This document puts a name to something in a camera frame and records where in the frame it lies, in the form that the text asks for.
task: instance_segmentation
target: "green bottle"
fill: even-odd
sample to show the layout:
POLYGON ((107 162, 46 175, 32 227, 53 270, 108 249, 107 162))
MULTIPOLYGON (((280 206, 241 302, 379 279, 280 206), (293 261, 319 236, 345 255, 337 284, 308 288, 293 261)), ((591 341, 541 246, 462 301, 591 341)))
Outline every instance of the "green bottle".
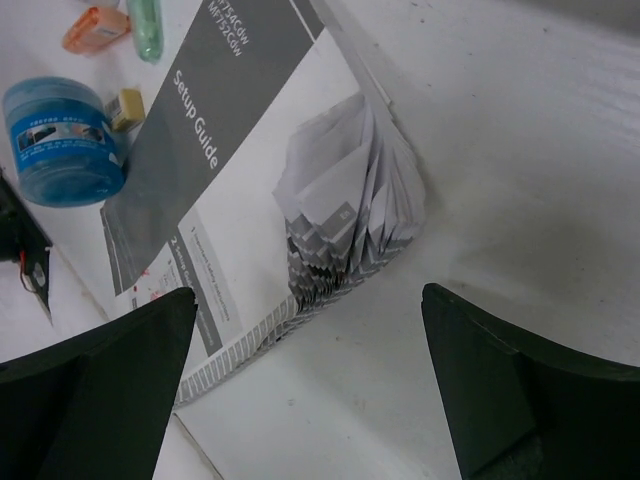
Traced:
POLYGON ((127 8, 138 56, 157 63, 164 48, 160 0, 127 0, 127 8))

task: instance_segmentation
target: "orange object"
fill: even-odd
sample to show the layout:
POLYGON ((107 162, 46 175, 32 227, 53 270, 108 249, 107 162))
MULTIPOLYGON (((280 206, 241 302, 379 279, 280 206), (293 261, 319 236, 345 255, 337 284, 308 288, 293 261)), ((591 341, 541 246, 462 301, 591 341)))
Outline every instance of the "orange object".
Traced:
POLYGON ((115 8, 91 7, 62 39, 71 53, 92 54, 131 31, 129 17, 115 8))

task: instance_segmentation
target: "black plastic piece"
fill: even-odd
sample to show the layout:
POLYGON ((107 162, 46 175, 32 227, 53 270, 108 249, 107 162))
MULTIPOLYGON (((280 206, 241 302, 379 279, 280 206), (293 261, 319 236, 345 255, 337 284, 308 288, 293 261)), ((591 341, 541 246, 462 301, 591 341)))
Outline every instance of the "black plastic piece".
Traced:
POLYGON ((558 345, 436 284, 422 313, 462 478, 640 478, 639 368, 558 345))
POLYGON ((0 261, 20 262, 20 252, 24 252, 24 273, 47 310, 50 247, 47 236, 0 176, 0 261))
POLYGON ((196 309, 181 288, 0 364, 0 478, 151 479, 196 309))

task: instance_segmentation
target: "paper stack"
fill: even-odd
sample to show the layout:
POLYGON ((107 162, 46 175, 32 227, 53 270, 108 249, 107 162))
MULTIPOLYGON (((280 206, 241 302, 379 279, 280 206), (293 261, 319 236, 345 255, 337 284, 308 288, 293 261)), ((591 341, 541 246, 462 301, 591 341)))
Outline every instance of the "paper stack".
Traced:
POLYGON ((291 137, 274 197, 285 217, 289 287, 301 309, 293 323, 378 272, 424 224, 415 155, 399 132, 388 133, 358 93, 291 137))

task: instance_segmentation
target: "blue jar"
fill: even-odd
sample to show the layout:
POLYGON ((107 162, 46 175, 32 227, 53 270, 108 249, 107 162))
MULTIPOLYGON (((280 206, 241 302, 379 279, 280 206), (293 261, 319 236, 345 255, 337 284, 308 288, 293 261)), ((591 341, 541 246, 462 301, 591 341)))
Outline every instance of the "blue jar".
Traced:
POLYGON ((122 188, 109 121, 89 87, 60 77, 32 78, 5 93, 3 110, 27 200, 77 207, 122 188))

